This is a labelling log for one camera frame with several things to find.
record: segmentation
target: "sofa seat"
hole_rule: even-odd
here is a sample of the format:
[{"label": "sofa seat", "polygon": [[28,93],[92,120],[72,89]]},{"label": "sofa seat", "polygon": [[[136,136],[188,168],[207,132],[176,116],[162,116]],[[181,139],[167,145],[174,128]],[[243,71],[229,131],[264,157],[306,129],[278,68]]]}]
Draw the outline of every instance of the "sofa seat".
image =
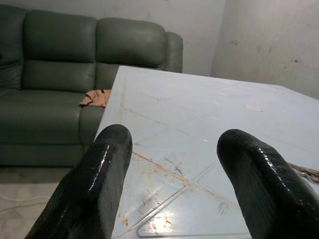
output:
[{"label": "sofa seat", "polygon": [[83,93],[41,90],[0,96],[0,143],[80,144],[83,98]]}]

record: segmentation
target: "wire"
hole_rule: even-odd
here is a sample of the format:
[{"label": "wire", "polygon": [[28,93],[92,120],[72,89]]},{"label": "wire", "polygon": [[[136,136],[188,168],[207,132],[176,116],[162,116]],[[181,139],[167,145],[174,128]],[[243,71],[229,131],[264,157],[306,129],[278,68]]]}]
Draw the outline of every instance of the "wire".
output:
[{"label": "wire", "polygon": [[12,202],[29,202],[29,201],[37,200],[40,198],[50,199],[50,197],[48,196],[39,196],[39,197],[30,198],[30,199],[13,199],[13,198],[7,198],[5,196],[0,195],[0,199],[12,201]]}]

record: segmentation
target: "green leather sofa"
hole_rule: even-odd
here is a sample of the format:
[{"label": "green leather sofa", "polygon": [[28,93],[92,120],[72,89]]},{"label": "green leather sofa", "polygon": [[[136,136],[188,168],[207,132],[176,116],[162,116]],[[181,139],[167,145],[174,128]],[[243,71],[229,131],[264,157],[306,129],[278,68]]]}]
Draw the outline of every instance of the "green leather sofa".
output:
[{"label": "green leather sofa", "polygon": [[104,108],[84,93],[110,89],[119,65],[182,71],[182,38],[152,22],[0,5],[0,165],[73,166]]}]

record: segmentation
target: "leather upholstery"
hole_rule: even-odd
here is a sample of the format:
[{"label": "leather upholstery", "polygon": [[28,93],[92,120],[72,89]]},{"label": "leather upholstery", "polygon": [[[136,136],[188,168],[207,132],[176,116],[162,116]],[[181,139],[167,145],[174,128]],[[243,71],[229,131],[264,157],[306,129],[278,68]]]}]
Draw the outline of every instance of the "leather upholstery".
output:
[{"label": "leather upholstery", "polygon": [[0,164],[10,166],[75,165],[86,151],[80,144],[9,144],[0,143]]},{"label": "leather upholstery", "polygon": [[24,24],[27,58],[94,62],[96,22],[92,17],[30,11]]},{"label": "leather upholstery", "polygon": [[98,62],[155,68],[164,63],[166,35],[160,25],[104,18],[98,22],[96,34]]},{"label": "leather upholstery", "polygon": [[74,165],[104,112],[79,103],[111,89],[120,65],[181,72],[182,39],[152,22],[0,4],[0,165]]},{"label": "leather upholstery", "polygon": [[26,10],[0,5],[0,87],[20,88],[22,28]]},{"label": "leather upholstery", "polygon": [[80,140],[83,145],[90,145],[94,141],[96,132],[103,116],[104,108],[83,107],[80,113]]},{"label": "leather upholstery", "polygon": [[95,64],[28,60],[23,89],[88,92],[94,89]]},{"label": "leather upholstery", "polygon": [[96,63],[95,89],[111,89],[120,65]]},{"label": "leather upholstery", "polygon": [[80,144],[83,94],[22,90],[1,97],[0,143]]},{"label": "leather upholstery", "polygon": [[183,69],[183,39],[180,35],[167,32],[167,48],[164,64],[165,71],[182,72]]}]

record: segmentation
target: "table surface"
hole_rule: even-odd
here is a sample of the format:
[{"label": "table surface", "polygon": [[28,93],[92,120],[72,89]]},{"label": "table surface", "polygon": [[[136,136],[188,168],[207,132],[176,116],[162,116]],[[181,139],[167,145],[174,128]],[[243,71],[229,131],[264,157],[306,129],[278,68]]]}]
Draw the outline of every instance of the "table surface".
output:
[{"label": "table surface", "polygon": [[318,122],[319,101],[284,87],[121,66],[98,129],[123,124],[134,143],[112,237],[251,238],[219,136],[238,128],[319,169]]}]

